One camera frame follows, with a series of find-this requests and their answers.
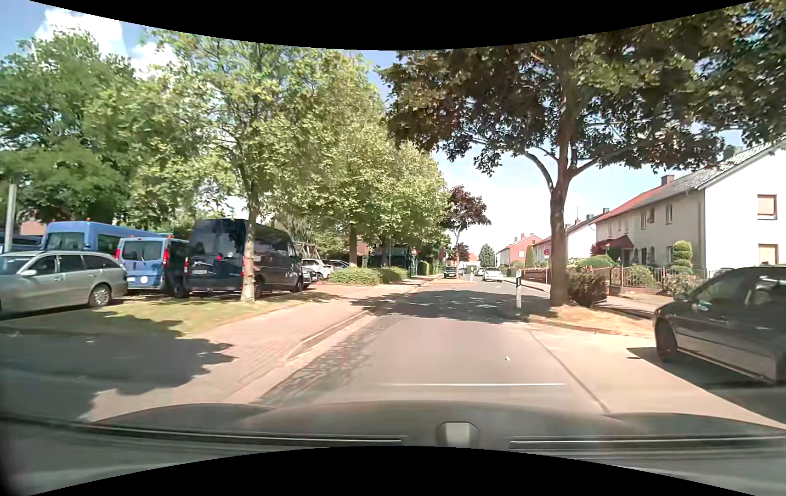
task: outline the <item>white car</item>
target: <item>white car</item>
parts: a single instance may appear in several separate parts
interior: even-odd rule
[[[323,279],[328,279],[331,276],[334,267],[331,264],[324,263],[320,259],[302,259],[301,266],[311,268],[322,275]]]
[[[503,282],[503,273],[498,268],[487,268],[482,275],[482,281]]]

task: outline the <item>tree trunk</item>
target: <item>tree trunk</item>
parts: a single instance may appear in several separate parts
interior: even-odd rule
[[[258,202],[249,202],[249,220],[245,227],[245,250],[243,254],[243,292],[240,301],[253,302],[255,294],[255,221],[258,220]]]
[[[356,226],[350,225],[350,265],[356,265],[359,261],[359,255],[356,253],[358,245],[358,238],[356,237]]]
[[[561,182],[560,179],[549,200],[549,221],[553,238],[552,251],[549,254],[549,269],[547,270],[548,282],[552,286],[549,290],[550,306],[562,306],[570,300],[567,295],[567,238],[564,229],[566,184],[564,184],[564,188],[561,188]]]

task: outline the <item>white lane marking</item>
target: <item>white lane marking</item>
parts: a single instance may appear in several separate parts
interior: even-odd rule
[[[493,387],[509,387],[509,386],[564,386],[563,382],[505,382],[505,383],[486,383],[486,382],[474,382],[474,383],[463,383],[463,382],[450,382],[450,383],[386,383],[381,384],[381,386],[423,386],[423,387],[447,387],[447,386],[466,386],[469,388],[483,388],[485,386],[493,386]]]

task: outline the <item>white house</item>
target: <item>white house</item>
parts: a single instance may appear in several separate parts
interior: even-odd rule
[[[693,245],[694,267],[785,263],[786,137],[674,179],[595,220],[596,239],[623,259],[668,265],[672,245]]]

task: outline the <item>house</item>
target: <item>house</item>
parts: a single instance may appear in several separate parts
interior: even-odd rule
[[[523,264],[524,255],[529,249],[532,249],[531,246],[533,246],[535,242],[539,241],[540,238],[534,233],[531,233],[528,237],[525,237],[522,233],[521,237],[515,237],[511,244],[497,252],[497,265],[512,265],[516,260],[521,260]]]
[[[786,136],[675,179],[594,220],[597,241],[626,262],[665,266],[674,242],[708,271],[786,261]]]
[[[586,215],[584,220],[576,219],[573,224],[565,224],[564,232],[567,239],[566,259],[585,259],[591,255],[592,244],[597,241],[593,214]],[[553,250],[553,237],[549,236],[534,244],[534,260],[537,263],[546,261]]]

